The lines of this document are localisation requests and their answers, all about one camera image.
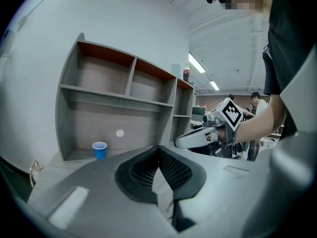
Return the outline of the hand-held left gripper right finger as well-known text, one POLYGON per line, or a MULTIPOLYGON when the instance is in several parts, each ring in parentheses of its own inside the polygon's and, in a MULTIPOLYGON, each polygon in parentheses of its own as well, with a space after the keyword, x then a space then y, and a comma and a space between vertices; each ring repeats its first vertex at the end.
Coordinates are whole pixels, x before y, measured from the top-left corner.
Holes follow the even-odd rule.
POLYGON ((267 238, 273 228, 258 209, 270 173, 271 149, 254 162, 211 157, 172 146, 161 146, 200 165, 206 180, 200 191, 179 202, 182 215, 194 224, 182 232, 168 221, 158 228, 159 238, 267 238))

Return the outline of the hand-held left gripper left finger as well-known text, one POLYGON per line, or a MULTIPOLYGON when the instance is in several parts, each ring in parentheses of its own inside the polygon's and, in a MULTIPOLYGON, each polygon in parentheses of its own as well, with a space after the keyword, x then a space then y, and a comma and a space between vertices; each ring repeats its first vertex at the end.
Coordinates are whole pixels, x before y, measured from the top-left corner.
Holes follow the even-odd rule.
POLYGON ((41 172, 28 204, 67 234, 80 238, 169 238, 176 230, 155 204, 131 200, 117 186, 115 171, 148 147, 89 162, 62 176, 41 172))

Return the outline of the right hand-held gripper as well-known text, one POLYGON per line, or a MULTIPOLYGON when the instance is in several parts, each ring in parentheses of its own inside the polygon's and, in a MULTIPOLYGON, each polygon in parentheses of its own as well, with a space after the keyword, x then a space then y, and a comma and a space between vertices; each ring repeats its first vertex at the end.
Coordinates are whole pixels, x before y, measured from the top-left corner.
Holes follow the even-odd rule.
POLYGON ((226 98, 203 117, 203 127, 177 137, 174 146, 192 149, 211 145, 212 156, 231 158, 242 116, 240 108, 230 98, 226 98))

